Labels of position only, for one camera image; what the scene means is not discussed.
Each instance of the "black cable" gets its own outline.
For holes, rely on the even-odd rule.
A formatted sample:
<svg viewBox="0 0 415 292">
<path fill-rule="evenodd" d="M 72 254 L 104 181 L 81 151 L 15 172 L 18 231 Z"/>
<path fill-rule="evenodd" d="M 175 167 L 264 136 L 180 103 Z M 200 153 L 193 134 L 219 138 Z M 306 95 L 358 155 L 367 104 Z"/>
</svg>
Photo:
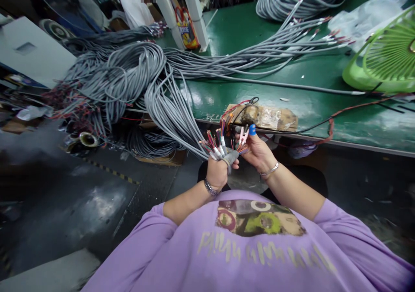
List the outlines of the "black cable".
<svg viewBox="0 0 415 292">
<path fill-rule="evenodd" d="M 235 124 L 236 119 L 239 117 L 239 115 L 242 114 L 242 112 L 248 107 L 251 106 L 253 104 L 255 104 L 256 102 L 259 101 L 258 97 L 253 97 L 252 99 L 249 100 L 249 102 L 242 108 L 242 110 L 239 112 L 239 114 L 233 119 L 233 124 Z"/>
<path fill-rule="evenodd" d="M 377 88 L 379 88 L 379 86 L 381 84 L 382 84 L 382 82 L 378 83 L 373 89 L 371 89 L 368 93 L 366 93 L 360 101 L 363 101 L 364 99 L 368 98 Z M 300 131 L 295 131 L 295 132 L 289 132 L 289 131 L 275 131 L 275 132 L 272 132 L 271 131 L 269 134 L 299 134 L 299 133 L 304 133 L 304 132 L 310 131 L 311 129 L 314 129 L 318 126 L 321 126 L 322 124 L 325 124 L 327 121 L 329 121 L 330 119 L 332 119 L 334 117 L 337 117 L 337 115 L 336 116 L 330 116 L 327 119 L 319 122 L 318 124 L 315 124 L 314 126 L 311 126 L 309 128 L 306 128 L 306 129 L 302 129 Z"/>
</svg>

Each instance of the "plastic bag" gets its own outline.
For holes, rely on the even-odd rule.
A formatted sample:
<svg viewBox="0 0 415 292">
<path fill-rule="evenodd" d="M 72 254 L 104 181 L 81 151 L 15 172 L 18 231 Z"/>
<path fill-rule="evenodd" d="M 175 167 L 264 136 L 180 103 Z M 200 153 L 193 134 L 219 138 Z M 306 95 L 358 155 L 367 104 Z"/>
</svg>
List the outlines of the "plastic bag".
<svg viewBox="0 0 415 292">
<path fill-rule="evenodd" d="M 24 110 L 21 110 L 17 114 L 17 118 L 24 121 L 30 121 L 32 119 L 42 117 L 43 115 L 46 115 L 48 117 L 52 116 L 53 109 L 49 106 L 44 106 L 41 108 L 38 108 L 36 106 L 28 106 Z"/>
<path fill-rule="evenodd" d="M 355 43 L 349 47 L 358 52 L 367 38 L 378 29 L 386 27 L 402 13 L 408 0 L 369 0 L 352 12 L 341 11 L 329 21 L 329 29 L 338 36 L 351 38 Z"/>
</svg>

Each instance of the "green workbench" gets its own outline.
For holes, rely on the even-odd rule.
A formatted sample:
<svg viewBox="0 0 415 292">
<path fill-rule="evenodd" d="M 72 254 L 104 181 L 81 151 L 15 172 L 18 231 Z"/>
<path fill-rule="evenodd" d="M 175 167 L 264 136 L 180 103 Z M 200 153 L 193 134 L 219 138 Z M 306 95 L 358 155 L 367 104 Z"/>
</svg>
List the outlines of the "green workbench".
<svg viewBox="0 0 415 292">
<path fill-rule="evenodd" d="M 347 0 L 340 8 L 321 16 L 335 15 L 341 10 L 352 11 L 367 0 Z M 407 5 L 415 3 L 409 0 Z M 214 12 L 204 14 L 208 23 Z M 210 39 L 208 50 L 202 55 L 226 55 L 257 44 L 273 35 L 279 24 L 259 18 L 255 3 L 246 3 L 217 11 L 207 27 Z M 329 31 L 321 27 L 321 35 Z M 174 44 L 167 34 L 157 42 L 162 47 Z M 353 90 L 342 80 L 342 71 L 353 55 L 347 56 L 348 48 L 326 52 L 322 55 L 305 55 L 284 67 L 281 71 L 262 77 L 263 80 L 281 83 L 304 84 L 339 90 Z M 196 120 L 217 122 L 231 103 L 259 97 L 259 104 L 289 108 L 299 118 L 298 130 L 308 128 L 326 119 L 340 109 L 362 104 L 361 96 L 333 95 L 321 92 L 237 83 L 222 80 L 200 79 L 188 81 L 192 95 L 192 109 Z M 395 102 L 385 102 L 393 106 Z M 399 113 L 382 106 L 371 105 L 339 115 L 335 119 L 332 143 L 366 148 L 398 155 L 415 156 L 415 113 L 401 109 Z M 326 138 L 328 123 L 301 135 L 304 139 Z"/>
</svg>

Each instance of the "green fan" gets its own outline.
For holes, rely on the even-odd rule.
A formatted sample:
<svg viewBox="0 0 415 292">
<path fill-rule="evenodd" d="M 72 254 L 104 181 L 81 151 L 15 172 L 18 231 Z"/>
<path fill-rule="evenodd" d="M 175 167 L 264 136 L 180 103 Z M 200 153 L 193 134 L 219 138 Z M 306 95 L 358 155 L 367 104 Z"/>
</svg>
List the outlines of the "green fan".
<svg viewBox="0 0 415 292">
<path fill-rule="evenodd" d="M 379 83 L 380 92 L 415 91 L 415 6 L 368 39 L 343 71 L 343 79 L 362 91 Z"/>
</svg>

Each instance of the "bracelet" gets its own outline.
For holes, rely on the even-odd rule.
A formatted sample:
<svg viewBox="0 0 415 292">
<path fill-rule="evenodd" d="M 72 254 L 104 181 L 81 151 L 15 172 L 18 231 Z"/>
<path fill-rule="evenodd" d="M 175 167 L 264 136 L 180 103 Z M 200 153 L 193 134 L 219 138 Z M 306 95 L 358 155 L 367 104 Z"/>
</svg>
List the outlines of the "bracelet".
<svg viewBox="0 0 415 292">
<path fill-rule="evenodd" d="M 260 175 L 261 176 L 266 176 L 266 175 L 268 175 L 268 174 L 270 174 L 270 173 L 272 173 L 272 172 L 274 172 L 275 170 L 277 170 L 278 169 L 278 166 L 280 165 L 280 163 L 277 161 L 277 163 L 275 164 L 275 167 L 274 168 L 272 168 L 270 171 L 268 171 L 268 172 L 265 172 L 265 173 L 260 173 Z"/>
<path fill-rule="evenodd" d="M 217 195 L 220 194 L 220 191 L 214 190 L 211 187 L 211 185 L 209 184 L 209 182 L 207 181 L 207 179 L 204 180 L 204 186 L 208 190 L 209 194 L 212 195 L 213 197 L 216 197 Z"/>
</svg>

